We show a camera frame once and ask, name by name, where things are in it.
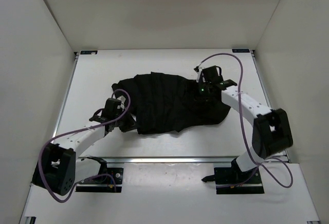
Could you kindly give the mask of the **black skirt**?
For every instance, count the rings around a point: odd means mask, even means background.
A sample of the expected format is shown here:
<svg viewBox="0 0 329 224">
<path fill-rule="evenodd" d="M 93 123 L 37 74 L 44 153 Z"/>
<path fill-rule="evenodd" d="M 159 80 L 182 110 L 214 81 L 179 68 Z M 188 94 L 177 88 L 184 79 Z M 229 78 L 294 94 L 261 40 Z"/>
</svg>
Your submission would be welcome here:
<svg viewBox="0 0 329 224">
<path fill-rule="evenodd" d="M 195 80 L 151 72 L 120 80 L 112 85 L 127 99 L 136 117 L 137 132 L 153 135 L 224 121 L 230 107 L 215 97 L 204 97 Z"/>
</svg>

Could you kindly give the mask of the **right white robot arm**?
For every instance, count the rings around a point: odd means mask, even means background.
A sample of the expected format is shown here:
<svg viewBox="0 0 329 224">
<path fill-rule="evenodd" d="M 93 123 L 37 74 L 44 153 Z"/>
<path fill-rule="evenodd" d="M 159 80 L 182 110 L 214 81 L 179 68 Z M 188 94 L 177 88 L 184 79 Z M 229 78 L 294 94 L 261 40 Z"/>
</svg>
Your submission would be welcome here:
<svg viewBox="0 0 329 224">
<path fill-rule="evenodd" d="M 293 145 L 286 111 L 263 105 L 239 90 L 237 83 L 223 79 L 218 66 L 195 67 L 194 70 L 198 73 L 200 94 L 215 97 L 224 106 L 236 110 L 241 123 L 246 119 L 252 126 L 251 146 L 231 163 L 230 176 L 234 182 L 244 182 L 256 166 Z"/>
</svg>

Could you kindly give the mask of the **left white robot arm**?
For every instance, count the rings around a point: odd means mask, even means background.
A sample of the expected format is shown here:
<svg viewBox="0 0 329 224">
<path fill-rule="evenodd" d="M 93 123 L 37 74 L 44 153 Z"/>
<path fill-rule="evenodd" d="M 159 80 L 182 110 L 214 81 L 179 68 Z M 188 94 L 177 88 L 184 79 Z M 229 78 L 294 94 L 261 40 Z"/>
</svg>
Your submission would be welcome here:
<svg viewBox="0 0 329 224">
<path fill-rule="evenodd" d="M 115 128 L 127 132 L 135 128 L 130 102 L 109 98 L 105 107 L 97 110 L 82 128 L 57 135 L 46 142 L 38 157 L 32 183 L 46 189 L 61 202 L 59 196 L 70 196 L 84 180 L 101 182 L 110 178 L 106 161 L 100 157 L 81 155 Z"/>
</svg>

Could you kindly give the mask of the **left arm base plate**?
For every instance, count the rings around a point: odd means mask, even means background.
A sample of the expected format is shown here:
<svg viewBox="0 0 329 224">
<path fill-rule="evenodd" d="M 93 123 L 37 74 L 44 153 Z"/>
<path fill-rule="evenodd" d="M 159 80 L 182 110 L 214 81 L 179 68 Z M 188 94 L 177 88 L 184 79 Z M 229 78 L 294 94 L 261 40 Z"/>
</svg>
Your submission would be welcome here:
<svg viewBox="0 0 329 224">
<path fill-rule="evenodd" d="M 76 192 L 80 193 L 121 193 L 124 167 L 123 164 L 108 164 L 106 171 L 102 172 L 112 176 L 102 176 L 88 179 L 77 184 Z"/>
</svg>

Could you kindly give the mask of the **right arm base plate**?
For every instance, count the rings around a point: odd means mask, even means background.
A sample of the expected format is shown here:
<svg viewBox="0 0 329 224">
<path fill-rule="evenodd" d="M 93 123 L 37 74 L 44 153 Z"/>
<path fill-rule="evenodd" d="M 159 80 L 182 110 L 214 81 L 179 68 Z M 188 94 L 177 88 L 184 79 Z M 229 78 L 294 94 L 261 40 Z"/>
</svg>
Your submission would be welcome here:
<svg viewBox="0 0 329 224">
<path fill-rule="evenodd" d="M 238 172 L 233 167 L 215 167 L 213 175 L 202 178 L 203 183 L 215 182 L 217 195 L 264 194 L 259 169 Z"/>
</svg>

